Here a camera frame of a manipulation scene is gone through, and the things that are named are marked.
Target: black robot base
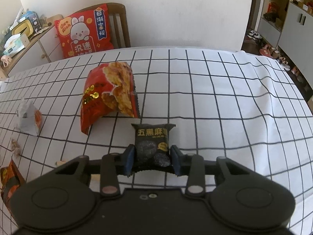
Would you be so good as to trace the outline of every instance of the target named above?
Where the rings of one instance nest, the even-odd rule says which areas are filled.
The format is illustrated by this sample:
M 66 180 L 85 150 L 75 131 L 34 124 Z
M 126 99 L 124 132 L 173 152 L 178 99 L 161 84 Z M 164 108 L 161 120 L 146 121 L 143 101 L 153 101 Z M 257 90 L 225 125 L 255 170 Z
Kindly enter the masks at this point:
M 172 146 L 171 165 L 138 164 L 134 145 L 101 160 L 79 156 L 18 189 L 10 204 L 20 227 L 14 234 L 173 235 L 292 234 L 286 225 L 295 209 L 283 186 L 228 158 L 204 161 Z M 117 175 L 161 170 L 187 175 L 185 194 L 177 189 L 125 189 Z M 100 193 L 89 189 L 100 174 Z M 205 175 L 217 187 L 205 192 Z

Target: white tablecloth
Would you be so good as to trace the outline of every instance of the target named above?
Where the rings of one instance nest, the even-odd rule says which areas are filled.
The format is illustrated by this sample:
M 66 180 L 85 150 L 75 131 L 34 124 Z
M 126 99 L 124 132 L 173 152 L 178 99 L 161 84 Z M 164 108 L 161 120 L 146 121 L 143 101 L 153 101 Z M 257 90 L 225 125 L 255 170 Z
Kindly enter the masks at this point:
M 112 113 L 100 118 L 88 136 L 80 131 L 80 101 L 88 72 L 100 62 L 131 65 L 140 119 Z M 49 172 L 59 160 L 79 155 L 100 159 L 133 144 L 131 123 L 174 123 L 170 144 L 206 160 L 227 156 L 267 176 L 295 196 L 288 226 L 295 234 L 312 232 L 313 116 L 287 73 L 272 59 L 198 48 L 119 49 L 83 55 L 18 73 L 0 87 L 0 164 L 8 165 L 10 138 L 22 151 L 13 157 L 26 179 Z M 43 114 L 39 137 L 20 133 L 16 110 L 21 97 Z M 119 176 L 120 187 L 181 187 L 186 177 L 143 171 Z M 91 188 L 98 191 L 92 183 Z M 215 188 L 206 176 L 206 189 Z M 4 234 L 16 229 L 3 209 Z

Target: red cushion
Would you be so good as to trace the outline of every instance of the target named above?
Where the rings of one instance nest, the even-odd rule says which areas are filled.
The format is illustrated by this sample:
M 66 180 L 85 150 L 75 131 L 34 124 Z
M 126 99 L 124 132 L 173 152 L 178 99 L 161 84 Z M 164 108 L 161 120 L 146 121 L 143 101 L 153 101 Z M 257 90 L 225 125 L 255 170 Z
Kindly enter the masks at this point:
M 108 8 L 76 12 L 54 21 L 64 58 L 113 49 Z

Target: chair backrest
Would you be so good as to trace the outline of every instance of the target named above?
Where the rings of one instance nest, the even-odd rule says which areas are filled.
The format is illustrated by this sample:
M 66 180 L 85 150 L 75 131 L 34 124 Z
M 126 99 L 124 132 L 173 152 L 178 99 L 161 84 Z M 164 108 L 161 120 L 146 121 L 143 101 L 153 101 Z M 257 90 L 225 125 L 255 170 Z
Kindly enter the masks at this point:
M 88 8 L 84 8 L 82 10 L 76 11 L 76 12 L 95 10 L 100 5 L 101 4 L 93 5 L 93 6 L 90 6 Z M 121 3 L 111 2 L 111 3 L 107 3 L 106 6 L 108 7 L 109 15 L 113 16 L 113 25 L 114 25 L 115 37 L 116 37 L 116 42 L 117 42 L 118 47 L 122 48 L 119 27 L 118 27 L 117 18 L 116 18 L 117 14 L 119 14 L 119 16 L 120 16 L 125 47 L 130 48 L 130 39 L 129 39 L 125 5 L 123 5 Z M 110 32 L 111 32 L 111 37 L 113 37 L 112 27 L 110 27 Z

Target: screw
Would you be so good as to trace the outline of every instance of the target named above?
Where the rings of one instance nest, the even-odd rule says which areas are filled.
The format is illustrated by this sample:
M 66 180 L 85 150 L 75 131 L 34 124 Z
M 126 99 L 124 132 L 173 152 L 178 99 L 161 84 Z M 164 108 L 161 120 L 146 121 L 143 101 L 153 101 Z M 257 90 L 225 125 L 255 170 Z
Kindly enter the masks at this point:
M 149 198 L 151 198 L 151 199 L 154 199 L 154 198 L 156 198 L 156 197 L 157 197 L 157 194 L 155 194 L 155 193 L 149 194 Z
M 139 196 L 139 198 L 140 198 L 141 200 L 147 200 L 147 199 L 148 199 L 148 196 L 145 195 L 145 194 L 142 194 L 142 195 Z

